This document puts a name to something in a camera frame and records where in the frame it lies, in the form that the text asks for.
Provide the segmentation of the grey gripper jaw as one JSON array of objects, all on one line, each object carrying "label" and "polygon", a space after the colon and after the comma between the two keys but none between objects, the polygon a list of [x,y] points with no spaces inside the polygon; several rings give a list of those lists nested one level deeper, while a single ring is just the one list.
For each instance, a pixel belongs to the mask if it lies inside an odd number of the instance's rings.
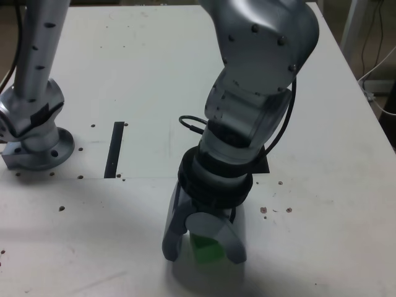
[{"label": "grey gripper jaw", "polygon": [[240,264],[246,261],[243,236],[238,227],[224,214],[193,213],[186,219],[186,227],[194,235],[215,240],[232,263]]},{"label": "grey gripper jaw", "polygon": [[196,212],[192,198],[178,181],[171,196],[161,245],[166,260],[174,262],[179,257],[182,237],[187,233],[187,217]]}]

